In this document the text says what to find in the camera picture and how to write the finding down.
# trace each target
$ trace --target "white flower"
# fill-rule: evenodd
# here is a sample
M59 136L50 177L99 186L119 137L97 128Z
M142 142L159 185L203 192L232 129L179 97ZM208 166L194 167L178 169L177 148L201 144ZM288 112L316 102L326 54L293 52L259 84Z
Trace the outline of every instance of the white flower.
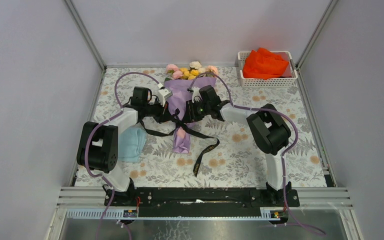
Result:
M189 67L191 69L199 69L200 67L202 67L202 65L199 61L193 61L193 62L189 63Z
M202 74L202 73L205 73L205 72L206 72L205 67L198 68L198 73Z

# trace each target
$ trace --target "white plastic basket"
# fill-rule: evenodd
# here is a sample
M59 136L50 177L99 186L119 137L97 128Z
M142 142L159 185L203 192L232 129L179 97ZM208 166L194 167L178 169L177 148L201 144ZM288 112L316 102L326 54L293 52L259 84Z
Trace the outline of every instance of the white plastic basket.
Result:
M291 77L259 79L245 78L242 69L244 68L245 60L250 55L250 51L240 51L237 53L237 60L240 67L240 85L242 88L287 88L291 86L298 78L298 72L293 66L291 53L288 51L272 51L272 53L285 53L289 58L289 69Z

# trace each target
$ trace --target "pink flower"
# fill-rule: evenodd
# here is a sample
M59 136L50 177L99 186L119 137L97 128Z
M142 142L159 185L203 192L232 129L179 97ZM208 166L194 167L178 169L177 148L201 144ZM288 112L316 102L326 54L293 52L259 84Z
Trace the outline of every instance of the pink flower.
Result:
M171 77L173 77L173 79L179 79L183 76L183 72L177 70L175 72L173 72L173 75Z
M178 66L174 65L174 64L169 64L165 67L165 71L167 73L174 73L174 72L177 72L179 71L179 68Z
M182 127L179 127L179 129L177 130L177 136L181 139L184 139L185 138L185 135L186 135L186 132L185 130L183 130Z
M215 66L207 66L206 71L212 72L215 75L219 75L219 70L217 70L217 67L215 67Z

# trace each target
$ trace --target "white wall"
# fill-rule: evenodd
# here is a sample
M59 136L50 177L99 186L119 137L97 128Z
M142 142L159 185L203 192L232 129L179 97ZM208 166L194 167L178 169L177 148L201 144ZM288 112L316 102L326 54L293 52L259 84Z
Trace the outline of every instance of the white wall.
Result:
M233 65L239 51L304 51L330 0L74 0L107 65Z
M384 239L384 1L339 1L302 72L363 235Z
M40 240L100 70L62 0L0 1L0 240Z

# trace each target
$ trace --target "table surface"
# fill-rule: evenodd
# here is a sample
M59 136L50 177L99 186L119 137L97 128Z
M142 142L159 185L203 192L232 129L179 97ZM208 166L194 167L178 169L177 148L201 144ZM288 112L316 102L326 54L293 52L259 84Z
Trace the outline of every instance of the table surface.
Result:
M298 128L299 140L286 154L286 171L293 187L326 187L322 166L311 133L301 95L296 83L287 88L242 88L236 67L219 67L219 76L229 86L236 104L262 107L273 104L278 111L287 114ZM165 68L108 68L93 115L94 122L102 122L120 111L114 95L116 80L124 73L143 72L163 82ZM157 91L156 84L142 75L129 75L118 84L117 93L122 103L133 94L135 86ZM217 81L215 90L221 100L228 94ZM158 124L153 118L144 120L148 129L168 133L175 128L173 122ZM265 155L254 142L248 126L236 122L222 122L206 116L192 129L209 136L217 136L220 145L202 158L198 176L193 174L195 160L201 151L215 142L191 136L189 153L175 153L173 136L146 136L146 144L139 162L119 161L125 173L134 180L136 187L265 187L268 174ZM292 131L290 142L295 134ZM83 166L79 166L75 186L97 187L104 182L91 178Z

